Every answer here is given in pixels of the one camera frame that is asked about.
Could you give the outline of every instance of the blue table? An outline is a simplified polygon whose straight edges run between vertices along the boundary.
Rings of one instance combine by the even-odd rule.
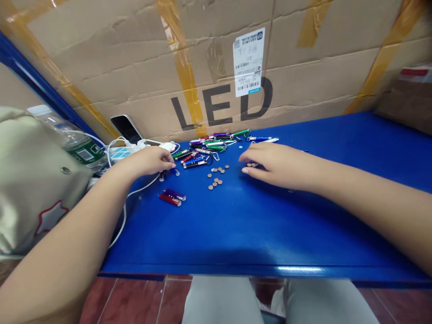
[[[280,144],[432,193],[432,138],[369,112],[252,131]],[[320,196],[290,193],[241,173],[234,144],[211,166],[168,174],[133,202],[101,269],[106,276],[209,274],[335,277],[428,285],[431,279],[380,235]],[[213,191],[207,177],[223,180]],[[151,178],[140,180],[138,188]],[[158,193],[186,194],[172,206]]]

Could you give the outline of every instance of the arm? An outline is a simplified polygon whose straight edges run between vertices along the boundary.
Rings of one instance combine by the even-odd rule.
[[[278,144],[252,144],[239,161],[266,168],[243,168],[254,178],[344,207],[432,275],[431,194]]]
[[[130,186],[140,176],[172,167],[171,155],[159,147],[113,166],[0,288],[1,322],[78,323]]]

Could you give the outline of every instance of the floor tile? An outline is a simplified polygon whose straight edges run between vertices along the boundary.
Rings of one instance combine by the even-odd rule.
[[[166,277],[168,280],[192,280],[191,275],[176,275],[176,274],[169,274]]]
[[[191,281],[167,280],[157,324],[179,324],[185,310]]]
[[[96,278],[94,280],[85,300],[80,324],[97,324],[115,282],[115,278]]]
[[[372,289],[360,288],[359,291],[369,304],[370,309],[375,314],[380,324],[397,324]]]
[[[281,289],[282,284],[280,283],[256,283],[255,294],[261,303],[270,307],[271,299],[276,290]]]
[[[119,279],[100,324],[156,324],[164,282]]]
[[[374,289],[398,324],[432,323],[430,290]]]

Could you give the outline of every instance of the packing tape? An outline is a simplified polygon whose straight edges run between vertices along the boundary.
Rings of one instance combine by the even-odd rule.
[[[31,7],[26,7],[15,14],[7,17],[7,20],[17,20],[19,19],[22,24],[27,25],[36,18],[42,16],[53,8],[57,8],[62,3],[68,0],[39,0],[36,4]]]
[[[175,67],[183,88],[193,126],[198,137],[207,135],[203,112],[198,100],[197,85],[190,62],[186,38],[180,26],[180,14],[176,0],[156,0],[165,30],[166,39],[174,56]]]
[[[42,45],[35,38],[33,33],[28,29],[27,23],[22,20],[21,15],[11,2],[11,0],[2,0],[0,2],[0,10],[7,17],[13,17],[13,19],[8,20],[9,32],[12,32],[21,42],[23,42],[28,49],[39,59],[39,61],[44,65],[44,67],[51,73],[51,75],[74,97],[74,99],[79,102],[85,109],[87,109],[98,122],[106,129],[106,131],[113,137],[117,138],[120,134],[116,129],[111,126],[105,117],[94,107],[92,102],[78,89],[78,87],[72,84],[66,76],[62,73],[57,65],[50,59],[50,56],[42,47]]]
[[[297,47],[314,47],[321,25],[325,20],[332,0],[310,0],[303,20]]]
[[[376,85],[395,57],[402,41],[408,36],[421,16],[426,13],[427,4],[427,0],[403,0],[399,15],[381,45],[360,93],[345,109],[344,114],[355,113],[369,97],[375,95]]]

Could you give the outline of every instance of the bottle cap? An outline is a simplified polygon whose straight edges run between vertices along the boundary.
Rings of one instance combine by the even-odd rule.
[[[51,110],[50,107],[48,107],[47,105],[40,105],[40,106],[34,106],[34,107],[30,107],[27,108],[27,111],[32,114],[37,116],[42,116],[42,115],[46,115],[49,113],[52,113],[53,111]]]

